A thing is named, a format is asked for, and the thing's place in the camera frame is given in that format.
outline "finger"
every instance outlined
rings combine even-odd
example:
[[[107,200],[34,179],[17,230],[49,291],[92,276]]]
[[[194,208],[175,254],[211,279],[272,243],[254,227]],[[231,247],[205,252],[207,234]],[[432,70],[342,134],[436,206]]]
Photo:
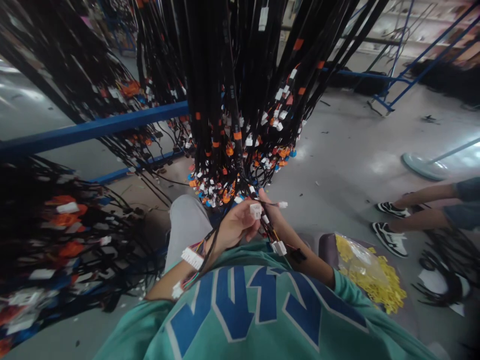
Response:
[[[255,200],[244,200],[241,203],[239,203],[237,206],[235,206],[233,209],[229,211],[228,214],[231,214],[230,216],[237,217],[238,219],[241,219],[244,217],[244,213],[250,214],[250,205],[252,204],[258,204],[258,201]]]
[[[261,201],[266,202],[266,203],[271,203],[271,201],[270,201],[269,197],[267,196],[267,193],[265,192],[263,187],[261,187],[260,190],[258,190],[258,195],[260,196]]]
[[[252,226],[247,229],[247,233],[245,234],[245,240],[247,243],[254,238],[254,236],[257,234],[259,229],[260,229],[260,220],[255,220]]]

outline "green t-shirt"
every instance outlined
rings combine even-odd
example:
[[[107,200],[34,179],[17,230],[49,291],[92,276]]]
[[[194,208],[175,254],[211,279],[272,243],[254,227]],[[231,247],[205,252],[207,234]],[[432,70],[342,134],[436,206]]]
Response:
[[[335,271],[335,291],[255,242],[226,251],[176,302],[142,301],[95,360],[435,359]]]

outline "hand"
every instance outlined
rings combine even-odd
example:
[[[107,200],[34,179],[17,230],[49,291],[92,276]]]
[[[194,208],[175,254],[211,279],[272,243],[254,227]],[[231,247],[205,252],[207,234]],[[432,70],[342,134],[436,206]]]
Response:
[[[267,196],[267,193],[263,188],[261,188],[258,191],[258,196],[260,197],[260,200],[262,202],[273,204],[273,202],[269,199],[269,197]],[[270,222],[273,226],[278,225],[282,222],[285,222],[279,207],[269,206],[269,205],[264,205],[264,207],[265,207],[266,213],[268,214],[268,218],[270,219]]]
[[[243,236],[249,242],[257,234],[260,228],[260,220],[255,220],[250,214],[251,204],[258,204],[258,202],[244,200],[226,214],[220,224],[213,251],[221,253],[238,244]],[[209,251],[214,235],[215,233],[207,240],[205,252]]]

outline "gray pants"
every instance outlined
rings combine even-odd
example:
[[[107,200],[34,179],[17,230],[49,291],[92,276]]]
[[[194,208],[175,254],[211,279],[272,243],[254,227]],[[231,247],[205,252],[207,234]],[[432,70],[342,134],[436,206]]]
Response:
[[[170,207],[170,222],[170,244],[166,254],[165,272],[180,261],[186,247],[198,243],[212,230],[202,204],[190,195],[175,199]]]

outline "white sneaker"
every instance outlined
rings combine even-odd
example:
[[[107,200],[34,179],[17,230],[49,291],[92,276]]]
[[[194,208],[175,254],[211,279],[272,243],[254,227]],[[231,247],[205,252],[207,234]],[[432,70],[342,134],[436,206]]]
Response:
[[[407,209],[400,210],[394,206],[393,202],[380,202],[375,205],[375,208],[382,213],[391,214],[400,219],[404,219],[410,216],[410,213]]]
[[[372,222],[370,226],[389,252],[399,258],[407,258],[409,256],[404,247],[404,240],[407,239],[404,233],[390,231],[386,222]]]

